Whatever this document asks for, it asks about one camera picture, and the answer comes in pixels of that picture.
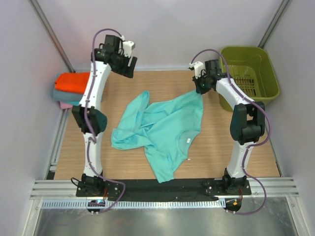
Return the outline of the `teal t shirt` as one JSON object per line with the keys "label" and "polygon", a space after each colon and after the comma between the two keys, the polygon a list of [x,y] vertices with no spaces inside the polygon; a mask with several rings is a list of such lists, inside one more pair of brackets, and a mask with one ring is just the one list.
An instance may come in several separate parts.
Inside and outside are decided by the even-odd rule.
{"label": "teal t shirt", "polygon": [[158,183],[168,182],[201,132],[203,111],[202,96],[195,91],[155,103],[144,91],[126,106],[112,131],[111,146],[118,150],[143,147]]}

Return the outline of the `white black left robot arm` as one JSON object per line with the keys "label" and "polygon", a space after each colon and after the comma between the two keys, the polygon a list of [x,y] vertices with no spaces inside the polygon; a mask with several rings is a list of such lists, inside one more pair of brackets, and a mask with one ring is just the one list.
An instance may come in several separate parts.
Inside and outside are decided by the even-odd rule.
{"label": "white black left robot arm", "polygon": [[124,36],[106,35],[103,43],[93,47],[91,69],[85,92],[72,114],[83,133],[85,167],[77,183],[76,196],[96,197],[105,191],[102,178],[101,142],[107,117],[101,112],[101,101],[106,81],[111,72],[132,78],[137,58],[131,55],[135,44]]}

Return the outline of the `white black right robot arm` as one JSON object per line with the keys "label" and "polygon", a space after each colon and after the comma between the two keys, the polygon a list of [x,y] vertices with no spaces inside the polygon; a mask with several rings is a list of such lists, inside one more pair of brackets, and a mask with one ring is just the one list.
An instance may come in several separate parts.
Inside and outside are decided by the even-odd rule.
{"label": "white black right robot arm", "polygon": [[214,60],[192,62],[189,69],[194,71],[192,80],[197,93],[205,94],[213,89],[232,108],[230,135],[234,146],[218,187],[228,195],[240,194],[246,187],[246,170],[252,149],[265,132],[264,103],[249,98],[228,72],[222,73],[215,67]]}

